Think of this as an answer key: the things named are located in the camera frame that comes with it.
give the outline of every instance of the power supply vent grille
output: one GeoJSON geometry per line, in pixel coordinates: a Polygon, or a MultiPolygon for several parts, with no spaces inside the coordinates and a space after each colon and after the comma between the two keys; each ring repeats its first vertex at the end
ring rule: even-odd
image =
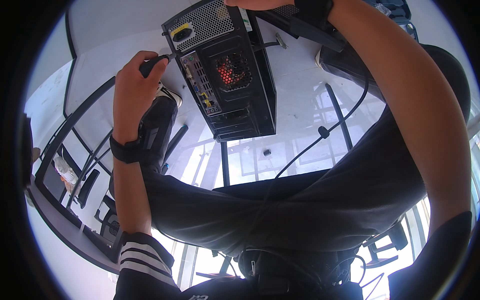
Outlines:
{"type": "Polygon", "coordinates": [[[193,37],[178,43],[175,49],[181,52],[197,46],[204,41],[224,33],[233,31],[233,23],[228,13],[227,7],[223,4],[223,0],[215,0],[198,9],[189,12],[185,16],[177,20],[177,23],[168,30],[173,30],[183,26],[185,23],[192,25],[195,34],[193,37]]]}
{"type": "Polygon", "coordinates": [[[194,63],[193,66],[195,67],[195,72],[197,72],[198,78],[200,78],[200,82],[197,84],[199,84],[199,86],[205,91],[207,96],[210,97],[213,94],[212,86],[208,81],[202,64],[198,61],[194,63]]]}
{"type": "Polygon", "coordinates": [[[298,13],[300,10],[295,5],[289,4],[277,7],[273,11],[289,20],[293,14],[298,13]]]}
{"type": "Polygon", "coordinates": [[[232,53],[215,61],[220,77],[220,89],[225,92],[247,87],[252,82],[252,73],[247,59],[240,53],[232,53]]]}

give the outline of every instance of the yellow label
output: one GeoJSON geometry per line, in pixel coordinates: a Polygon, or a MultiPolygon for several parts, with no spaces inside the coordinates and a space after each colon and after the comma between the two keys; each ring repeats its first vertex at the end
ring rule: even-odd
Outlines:
{"type": "Polygon", "coordinates": [[[178,32],[182,31],[182,30],[185,29],[185,28],[188,28],[188,23],[185,23],[185,24],[183,24],[182,26],[180,26],[179,28],[175,29],[174,31],[172,31],[172,32],[170,33],[170,35],[171,35],[171,36],[174,36],[174,35],[176,35],[178,32]]]}

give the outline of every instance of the shoe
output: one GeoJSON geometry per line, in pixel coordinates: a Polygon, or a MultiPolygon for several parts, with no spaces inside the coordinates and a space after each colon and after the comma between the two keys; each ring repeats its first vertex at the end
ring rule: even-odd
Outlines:
{"type": "Polygon", "coordinates": [[[318,50],[318,53],[317,55],[315,56],[315,64],[317,65],[317,67],[319,67],[320,69],[322,69],[322,64],[320,63],[320,52],[322,52],[322,48],[320,48],[320,50],[318,50]]]}
{"type": "Polygon", "coordinates": [[[177,103],[177,107],[180,107],[183,103],[183,100],[179,94],[167,89],[166,87],[163,86],[162,82],[159,82],[158,89],[156,90],[156,94],[155,94],[155,99],[161,96],[165,96],[172,100],[175,100],[175,102],[177,103]]]}

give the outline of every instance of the sticker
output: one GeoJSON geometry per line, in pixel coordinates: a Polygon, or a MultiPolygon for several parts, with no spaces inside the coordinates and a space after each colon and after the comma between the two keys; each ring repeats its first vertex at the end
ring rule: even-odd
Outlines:
{"type": "Polygon", "coordinates": [[[171,36],[176,35],[178,32],[182,31],[183,29],[188,28],[188,23],[183,24],[179,28],[175,29],[174,31],[170,32],[171,36]]]}
{"type": "Polygon", "coordinates": [[[248,15],[247,15],[247,10],[239,7],[239,11],[240,11],[241,18],[243,19],[243,24],[245,25],[245,29],[247,29],[247,32],[252,31],[253,28],[252,28],[252,25],[250,24],[250,19],[248,18],[248,15]]]}

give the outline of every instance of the forearm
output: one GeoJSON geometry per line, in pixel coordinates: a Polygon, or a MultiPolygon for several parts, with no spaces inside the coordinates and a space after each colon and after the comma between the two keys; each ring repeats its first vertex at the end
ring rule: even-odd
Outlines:
{"type": "MultiPolygon", "coordinates": [[[[120,144],[134,141],[137,139],[136,128],[114,129],[113,138],[120,144]]],[[[140,164],[126,164],[113,158],[113,180],[121,229],[128,233],[150,234],[152,214],[140,164]]]]}
{"type": "Polygon", "coordinates": [[[328,21],[375,78],[422,175],[431,232],[469,210],[470,155],[460,106],[431,57],[395,22],[361,0],[334,0],[328,21]]]}

